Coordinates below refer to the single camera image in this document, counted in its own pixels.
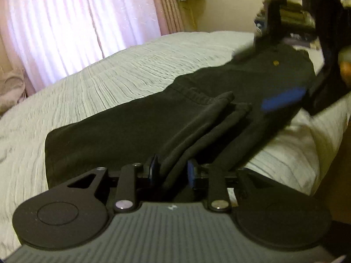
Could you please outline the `black pants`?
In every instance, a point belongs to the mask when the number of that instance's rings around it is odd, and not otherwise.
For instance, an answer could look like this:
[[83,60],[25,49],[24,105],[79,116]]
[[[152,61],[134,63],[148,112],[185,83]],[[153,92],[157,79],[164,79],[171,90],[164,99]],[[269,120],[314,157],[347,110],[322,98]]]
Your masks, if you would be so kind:
[[96,167],[120,170],[154,154],[161,184],[177,192],[194,159],[233,170],[250,160],[300,110],[260,111],[265,97],[315,78],[304,50],[286,44],[219,67],[177,77],[166,89],[51,131],[45,142],[48,186]]

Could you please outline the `olive folded garment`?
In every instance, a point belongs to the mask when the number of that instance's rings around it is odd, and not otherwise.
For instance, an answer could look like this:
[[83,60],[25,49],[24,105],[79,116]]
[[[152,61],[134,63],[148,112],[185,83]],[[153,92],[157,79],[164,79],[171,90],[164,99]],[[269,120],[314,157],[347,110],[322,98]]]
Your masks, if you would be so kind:
[[284,23],[302,24],[315,28],[315,19],[299,3],[287,1],[285,5],[280,6],[280,15]]

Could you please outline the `striped grey bed cover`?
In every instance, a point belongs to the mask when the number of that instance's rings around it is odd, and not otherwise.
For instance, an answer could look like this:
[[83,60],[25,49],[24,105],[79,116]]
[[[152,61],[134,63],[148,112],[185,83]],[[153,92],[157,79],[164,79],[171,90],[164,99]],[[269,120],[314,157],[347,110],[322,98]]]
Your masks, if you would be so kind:
[[[164,89],[175,77],[222,65],[251,43],[252,33],[176,33],[133,46],[39,91],[1,117],[1,257],[20,245],[14,210],[46,191],[44,143],[58,127]],[[300,111],[248,167],[313,194],[334,160],[350,122],[350,96],[319,115]]]

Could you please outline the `pink window curtain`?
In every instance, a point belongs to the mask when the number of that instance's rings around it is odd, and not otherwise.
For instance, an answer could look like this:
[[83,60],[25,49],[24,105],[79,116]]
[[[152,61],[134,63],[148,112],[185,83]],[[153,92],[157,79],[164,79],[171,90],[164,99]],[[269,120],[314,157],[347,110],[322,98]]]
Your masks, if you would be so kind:
[[177,0],[1,0],[5,50],[33,91],[183,29]]

